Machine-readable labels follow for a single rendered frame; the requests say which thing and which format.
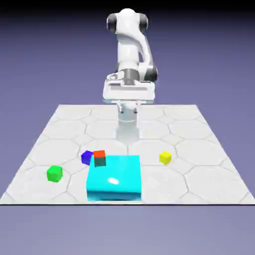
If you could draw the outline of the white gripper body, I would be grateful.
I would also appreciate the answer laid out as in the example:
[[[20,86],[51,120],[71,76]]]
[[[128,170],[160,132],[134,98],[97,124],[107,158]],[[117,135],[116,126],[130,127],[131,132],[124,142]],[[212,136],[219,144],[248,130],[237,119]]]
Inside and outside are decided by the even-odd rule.
[[[134,81],[134,85],[125,85],[124,80],[105,80],[103,101],[116,103],[119,101],[135,101],[152,104],[155,99],[155,84],[153,82]]]

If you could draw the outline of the small blue cube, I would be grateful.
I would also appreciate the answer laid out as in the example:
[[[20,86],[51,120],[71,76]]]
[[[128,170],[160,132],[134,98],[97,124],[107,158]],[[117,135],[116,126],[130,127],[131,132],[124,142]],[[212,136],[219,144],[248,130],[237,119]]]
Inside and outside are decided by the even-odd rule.
[[[90,165],[92,156],[93,152],[86,150],[81,154],[81,162],[85,165]]]

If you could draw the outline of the small green cube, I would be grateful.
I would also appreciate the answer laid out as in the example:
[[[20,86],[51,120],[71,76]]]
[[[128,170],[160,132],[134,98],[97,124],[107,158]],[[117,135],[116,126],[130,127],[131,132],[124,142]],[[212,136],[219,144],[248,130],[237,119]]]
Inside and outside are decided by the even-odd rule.
[[[63,176],[63,168],[61,166],[52,165],[46,172],[48,181],[59,182]]]

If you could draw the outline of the small red cube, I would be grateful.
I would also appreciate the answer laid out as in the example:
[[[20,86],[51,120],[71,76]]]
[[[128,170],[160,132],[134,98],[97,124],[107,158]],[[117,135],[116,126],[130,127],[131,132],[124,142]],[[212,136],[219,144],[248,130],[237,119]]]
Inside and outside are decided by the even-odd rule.
[[[96,150],[93,152],[94,166],[106,166],[106,153],[104,150]]]

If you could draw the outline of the large cyan box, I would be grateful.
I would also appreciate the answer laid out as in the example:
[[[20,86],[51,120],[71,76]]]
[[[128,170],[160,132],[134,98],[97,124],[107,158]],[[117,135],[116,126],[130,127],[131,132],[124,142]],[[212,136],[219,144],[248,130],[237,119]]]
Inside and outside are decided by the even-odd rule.
[[[140,201],[140,157],[107,155],[105,166],[96,166],[91,158],[86,192],[89,201]]]

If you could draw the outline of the small yellow cube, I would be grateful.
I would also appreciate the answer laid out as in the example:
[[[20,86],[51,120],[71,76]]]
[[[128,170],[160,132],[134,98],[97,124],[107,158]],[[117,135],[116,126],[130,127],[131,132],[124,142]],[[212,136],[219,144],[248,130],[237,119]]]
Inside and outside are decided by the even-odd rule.
[[[171,158],[172,155],[171,153],[167,152],[167,151],[163,151],[160,155],[159,155],[159,162],[167,165],[171,162]]]

